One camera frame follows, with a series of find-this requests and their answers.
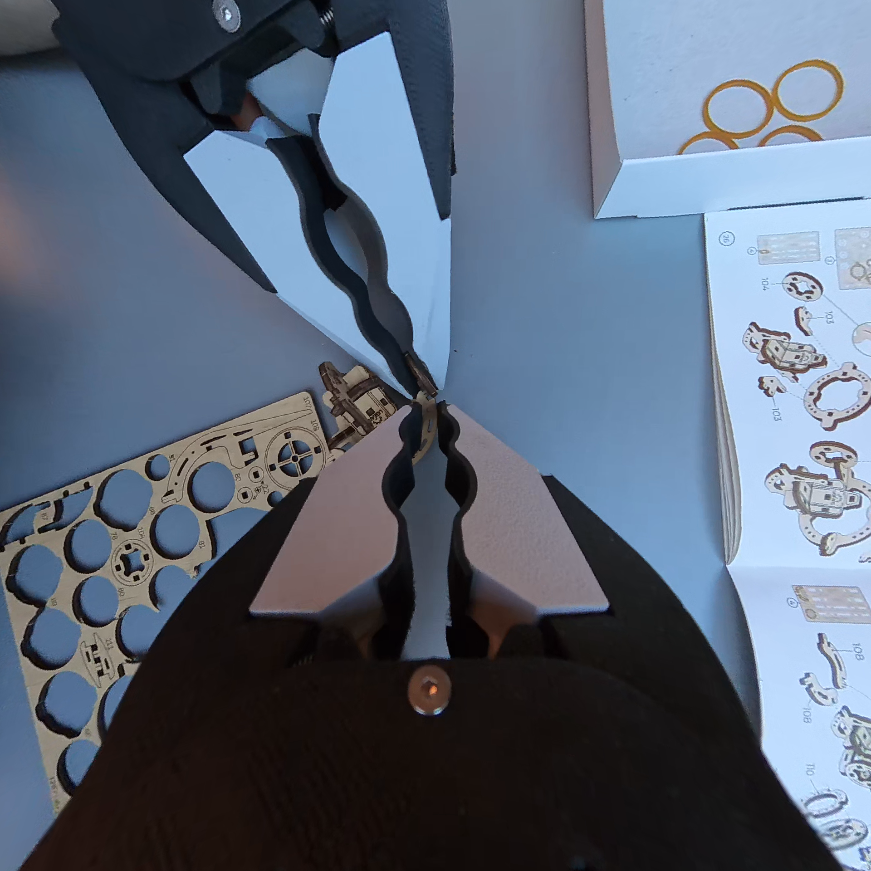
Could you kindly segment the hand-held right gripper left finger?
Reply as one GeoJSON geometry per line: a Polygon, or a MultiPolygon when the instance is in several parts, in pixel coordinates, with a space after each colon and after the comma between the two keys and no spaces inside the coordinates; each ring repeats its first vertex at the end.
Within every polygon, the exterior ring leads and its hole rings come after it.
{"type": "Polygon", "coordinates": [[[415,608],[401,507],[415,486],[417,404],[325,468],[250,606],[347,630],[365,655],[398,659],[415,608]]]}

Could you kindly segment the group of yellow rubber bands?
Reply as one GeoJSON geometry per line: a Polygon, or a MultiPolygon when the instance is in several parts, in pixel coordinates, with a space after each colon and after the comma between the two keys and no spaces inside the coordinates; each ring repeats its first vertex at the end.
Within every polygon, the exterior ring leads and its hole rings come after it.
{"type": "Polygon", "coordinates": [[[688,138],[677,154],[820,142],[823,135],[815,125],[838,108],[845,88],[839,67],[823,59],[793,64],[770,85],[728,79],[705,96],[701,131],[688,138]]]}

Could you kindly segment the plywood parts sheet with cutouts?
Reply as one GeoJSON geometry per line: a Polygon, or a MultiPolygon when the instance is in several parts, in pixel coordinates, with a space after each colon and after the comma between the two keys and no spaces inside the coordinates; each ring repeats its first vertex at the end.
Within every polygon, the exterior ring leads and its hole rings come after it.
{"type": "Polygon", "coordinates": [[[169,616],[334,459],[306,391],[2,511],[2,583],[54,813],[169,616]]]}

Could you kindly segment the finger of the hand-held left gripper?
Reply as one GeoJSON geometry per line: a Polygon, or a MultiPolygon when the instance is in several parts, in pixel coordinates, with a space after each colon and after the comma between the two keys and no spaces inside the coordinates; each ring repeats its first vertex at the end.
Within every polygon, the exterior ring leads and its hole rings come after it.
{"type": "Polygon", "coordinates": [[[405,395],[434,396],[450,356],[451,221],[436,207],[388,34],[335,61],[307,51],[307,116],[367,265],[363,280],[333,246],[316,206],[309,247],[352,299],[375,357],[367,361],[405,395]]]}
{"type": "Polygon", "coordinates": [[[417,387],[402,387],[390,373],[359,330],[351,299],[316,263],[297,190],[277,157],[247,134],[215,131],[184,158],[279,298],[387,384],[415,397],[417,387]]]}

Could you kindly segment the curved wooden arc part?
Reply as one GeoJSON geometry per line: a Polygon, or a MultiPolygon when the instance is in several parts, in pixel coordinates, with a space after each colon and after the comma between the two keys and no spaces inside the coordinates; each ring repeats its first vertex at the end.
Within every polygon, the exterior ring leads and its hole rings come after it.
{"type": "Polygon", "coordinates": [[[430,396],[424,390],[420,390],[415,402],[421,406],[422,425],[420,447],[412,456],[413,465],[420,462],[437,440],[438,427],[436,396],[430,396]]]}

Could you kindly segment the white cardboard box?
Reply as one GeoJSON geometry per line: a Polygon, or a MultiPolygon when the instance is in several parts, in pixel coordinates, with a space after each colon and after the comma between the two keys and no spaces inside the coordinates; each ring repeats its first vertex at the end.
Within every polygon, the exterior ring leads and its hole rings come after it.
{"type": "Polygon", "coordinates": [[[869,197],[869,2],[585,2],[596,217],[869,197]],[[836,64],[822,141],[678,155],[719,83],[836,64]]]}

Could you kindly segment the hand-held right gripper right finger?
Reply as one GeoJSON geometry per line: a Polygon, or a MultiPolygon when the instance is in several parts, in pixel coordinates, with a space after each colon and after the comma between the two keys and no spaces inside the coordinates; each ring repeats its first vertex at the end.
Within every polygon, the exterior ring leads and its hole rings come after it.
{"type": "Polygon", "coordinates": [[[538,470],[456,406],[438,404],[449,554],[450,655],[495,657],[517,625],[605,612],[608,599],[538,470]]]}

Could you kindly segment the white instruction booklet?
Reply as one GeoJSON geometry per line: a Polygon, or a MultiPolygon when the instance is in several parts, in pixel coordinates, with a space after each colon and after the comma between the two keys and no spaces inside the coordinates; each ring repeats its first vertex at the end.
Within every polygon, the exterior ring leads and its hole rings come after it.
{"type": "Polygon", "coordinates": [[[762,745],[869,869],[869,199],[705,215],[725,561],[762,745]]]}

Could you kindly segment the wooden robot figure model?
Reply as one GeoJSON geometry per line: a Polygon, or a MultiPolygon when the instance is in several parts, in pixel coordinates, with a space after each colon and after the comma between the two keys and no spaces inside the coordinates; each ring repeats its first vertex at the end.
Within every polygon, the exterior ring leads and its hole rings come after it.
{"type": "Polygon", "coordinates": [[[362,441],[408,404],[364,365],[343,373],[332,362],[323,362],[319,375],[326,390],[323,402],[338,426],[338,432],[328,439],[332,451],[344,451],[362,441]]]}

